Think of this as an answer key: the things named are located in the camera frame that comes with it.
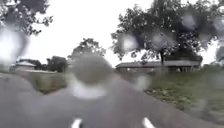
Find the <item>tree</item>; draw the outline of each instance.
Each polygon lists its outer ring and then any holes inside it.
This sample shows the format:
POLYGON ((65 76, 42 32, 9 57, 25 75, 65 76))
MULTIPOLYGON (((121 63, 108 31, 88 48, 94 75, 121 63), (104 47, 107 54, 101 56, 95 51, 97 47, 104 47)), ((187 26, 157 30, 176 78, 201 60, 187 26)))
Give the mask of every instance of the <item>tree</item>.
POLYGON ((206 0, 196 4, 181 4, 180 0, 154 0, 152 7, 143 11, 137 5, 127 9, 119 16, 118 30, 112 33, 113 50, 120 59, 125 55, 119 48, 119 35, 128 33, 137 40, 135 53, 145 49, 142 60, 157 57, 163 65, 164 60, 181 58, 202 58, 197 55, 206 49, 213 39, 220 39, 224 32, 222 12, 218 5, 206 0))
POLYGON ((78 47, 73 49, 72 55, 69 58, 75 58, 83 53, 95 53, 101 56, 104 56, 106 50, 99 46, 99 42, 94 41, 92 38, 83 39, 82 42, 79 43, 78 47))
POLYGON ((2 0, 0 13, 0 26, 9 23, 27 35, 38 35, 41 30, 33 27, 33 24, 49 26, 52 16, 37 18, 37 14, 45 14, 49 4, 47 0, 2 0))
POLYGON ((67 66, 67 61, 64 57, 53 56, 47 59, 47 69, 50 71, 63 72, 67 66))
POLYGON ((29 63, 35 65, 34 68, 35 68, 36 70, 43 70, 43 68, 42 68, 42 64, 40 63, 39 60, 32 60, 32 59, 20 59, 20 60, 19 60, 19 62, 23 62, 23 61, 25 61, 25 62, 29 62, 29 63))

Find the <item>house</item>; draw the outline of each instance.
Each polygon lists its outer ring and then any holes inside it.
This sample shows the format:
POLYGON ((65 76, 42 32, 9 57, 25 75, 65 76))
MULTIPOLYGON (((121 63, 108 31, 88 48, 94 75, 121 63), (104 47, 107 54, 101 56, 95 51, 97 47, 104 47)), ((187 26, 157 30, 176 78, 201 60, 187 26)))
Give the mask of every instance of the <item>house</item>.
POLYGON ((24 71, 24 70, 34 70, 35 65, 23 61, 23 62, 18 62, 13 66, 13 70, 15 71, 24 71))
MULTIPOLYGON (((164 66, 169 71, 197 71, 200 68, 201 63, 198 61, 189 60, 170 60, 164 61, 164 66)), ((154 72, 162 67, 160 61, 152 62, 131 62, 121 63, 116 66, 118 71, 132 71, 132 72, 154 72)))

